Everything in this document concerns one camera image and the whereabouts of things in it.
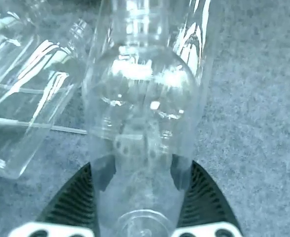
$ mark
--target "black grip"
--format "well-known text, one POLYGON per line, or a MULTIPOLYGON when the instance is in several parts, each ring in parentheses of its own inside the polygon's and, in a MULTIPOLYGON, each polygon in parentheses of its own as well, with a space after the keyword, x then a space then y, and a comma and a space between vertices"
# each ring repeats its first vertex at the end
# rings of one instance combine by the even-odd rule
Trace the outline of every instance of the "black grip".
MULTIPOLYGON (((177 177, 175 170, 171 170, 171 172, 174 177, 177 177)), ((90 228, 95 236, 99 237, 100 231, 89 163, 83 166, 60 189, 37 221, 90 228)), ((191 183, 184 198, 177 227, 222 221, 235 225, 241 231, 232 209, 217 184, 206 170, 194 161, 191 167, 191 183)))

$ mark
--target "cut plastic bottle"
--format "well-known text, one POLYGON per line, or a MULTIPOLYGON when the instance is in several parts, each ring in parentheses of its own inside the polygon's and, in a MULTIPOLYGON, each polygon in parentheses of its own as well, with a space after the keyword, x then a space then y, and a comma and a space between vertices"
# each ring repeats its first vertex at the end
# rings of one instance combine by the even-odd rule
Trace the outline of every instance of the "cut plastic bottle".
MULTIPOLYGON (((194 11, 191 2, 184 1, 182 9, 194 11)), ((206 88, 197 67, 206 64, 197 60, 193 67, 186 59, 184 49, 190 50, 198 36, 184 41, 183 32, 190 28, 187 24, 200 24, 202 16, 182 12, 171 22, 169 4, 101 4, 83 99, 102 237, 171 236, 189 186, 194 130, 205 105, 206 88), (185 158, 175 160, 174 154, 185 158)), ((200 4, 196 2, 198 10, 206 1, 200 4)), ((207 17, 209 10, 203 8, 207 17)), ((210 56, 199 53, 201 60, 210 56)))
POLYGON ((85 43, 91 29, 83 20, 66 37, 42 40, 27 60, 0 81, 0 176, 16 179, 82 82, 85 43))

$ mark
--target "plastic bottle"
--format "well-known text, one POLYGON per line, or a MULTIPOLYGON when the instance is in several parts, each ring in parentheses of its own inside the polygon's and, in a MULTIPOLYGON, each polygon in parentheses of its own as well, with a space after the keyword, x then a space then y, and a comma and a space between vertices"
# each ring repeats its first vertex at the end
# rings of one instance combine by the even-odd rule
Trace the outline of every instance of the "plastic bottle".
POLYGON ((45 0, 0 0, 0 81, 39 43, 37 22, 47 13, 45 0))
POLYGON ((0 81, 0 176, 16 179, 81 84, 87 24, 26 50, 0 81))
POLYGON ((170 236, 189 185, 192 157, 174 154, 192 149, 199 85, 168 47, 168 10, 102 2, 83 84, 102 236, 170 236))

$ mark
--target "white plastic piece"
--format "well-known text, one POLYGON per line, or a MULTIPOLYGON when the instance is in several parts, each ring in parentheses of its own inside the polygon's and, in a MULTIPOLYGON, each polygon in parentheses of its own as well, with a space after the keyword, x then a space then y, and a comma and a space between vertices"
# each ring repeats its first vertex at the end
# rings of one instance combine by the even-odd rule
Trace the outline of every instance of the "white plastic piece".
POLYGON ((228 222, 179 228, 171 237, 181 237, 183 234, 191 234, 192 237, 243 237, 238 228, 228 222))
POLYGON ((45 231, 48 237, 94 237, 94 233, 83 227, 64 226, 41 222, 28 222, 23 226, 14 229, 8 237, 30 237, 40 231, 45 231))

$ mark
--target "gray carpet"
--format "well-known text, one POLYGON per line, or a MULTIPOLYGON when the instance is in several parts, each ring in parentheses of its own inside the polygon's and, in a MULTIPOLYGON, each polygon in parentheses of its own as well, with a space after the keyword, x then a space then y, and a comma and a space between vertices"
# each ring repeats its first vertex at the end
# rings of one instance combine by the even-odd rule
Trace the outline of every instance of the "gray carpet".
MULTIPOLYGON (((226 2, 195 159, 246 236, 290 237, 290 1, 226 2)), ((59 124, 83 126, 79 96, 59 124)), ((52 131, 21 180, 0 180, 0 237, 33 220, 87 161, 84 136, 52 131)))

